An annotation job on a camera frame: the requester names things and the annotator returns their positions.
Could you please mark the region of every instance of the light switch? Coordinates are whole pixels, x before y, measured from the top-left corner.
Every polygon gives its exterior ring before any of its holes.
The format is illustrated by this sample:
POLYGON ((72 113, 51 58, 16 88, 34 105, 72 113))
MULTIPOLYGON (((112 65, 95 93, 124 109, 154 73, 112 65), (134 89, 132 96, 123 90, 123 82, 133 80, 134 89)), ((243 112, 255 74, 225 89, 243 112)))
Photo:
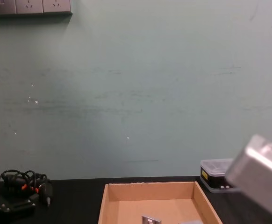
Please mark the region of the light switch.
POLYGON ((43 0, 44 13, 72 13, 70 0, 43 0))
POLYGON ((16 14, 15 0, 0 0, 0 15, 16 14))
POLYGON ((42 14, 43 0, 15 0, 17 14, 42 14))

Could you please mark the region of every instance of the yellow label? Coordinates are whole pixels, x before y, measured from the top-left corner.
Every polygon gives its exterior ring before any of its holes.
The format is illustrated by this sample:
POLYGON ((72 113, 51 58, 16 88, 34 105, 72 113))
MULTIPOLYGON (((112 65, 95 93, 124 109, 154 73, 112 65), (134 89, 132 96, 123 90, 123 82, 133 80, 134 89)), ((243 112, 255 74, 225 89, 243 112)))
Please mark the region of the yellow label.
POLYGON ((207 173, 203 170, 202 172, 202 175, 205 177, 205 179, 207 180, 208 179, 208 175, 207 175, 207 173))

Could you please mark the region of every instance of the light green wall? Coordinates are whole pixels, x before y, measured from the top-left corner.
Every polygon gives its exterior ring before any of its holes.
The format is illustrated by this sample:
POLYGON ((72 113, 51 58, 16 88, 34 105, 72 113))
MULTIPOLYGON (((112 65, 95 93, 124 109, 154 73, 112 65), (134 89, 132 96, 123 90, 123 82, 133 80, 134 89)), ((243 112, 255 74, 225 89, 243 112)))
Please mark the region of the light green wall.
POLYGON ((0 20, 0 172, 198 175, 272 140, 272 0, 73 2, 0 20))

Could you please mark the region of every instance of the black table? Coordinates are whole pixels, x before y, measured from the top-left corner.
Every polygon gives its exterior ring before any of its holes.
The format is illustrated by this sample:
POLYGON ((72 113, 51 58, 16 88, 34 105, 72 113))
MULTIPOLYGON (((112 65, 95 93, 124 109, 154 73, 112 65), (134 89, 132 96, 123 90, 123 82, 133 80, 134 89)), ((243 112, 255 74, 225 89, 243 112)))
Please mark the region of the black table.
MULTIPOLYGON (((97 224, 107 183, 199 181, 199 177, 108 178, 53 181, 49 208, 38 205, 31 217, 14 224, 97 224)), ((205 194, 224 224, 272 224, 272 215, 240 193, 205 194)))

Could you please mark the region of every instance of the cardboard box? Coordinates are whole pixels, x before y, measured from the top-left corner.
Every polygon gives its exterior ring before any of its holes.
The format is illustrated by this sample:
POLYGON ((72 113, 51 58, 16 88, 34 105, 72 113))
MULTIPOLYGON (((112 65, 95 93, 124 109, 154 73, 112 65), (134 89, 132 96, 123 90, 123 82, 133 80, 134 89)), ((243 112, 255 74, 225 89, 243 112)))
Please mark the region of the cardboard box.
POLYGON ((222 224, 197 182, 106 184, 98 224, 141 224, 142 215, 162 224, 222 224))

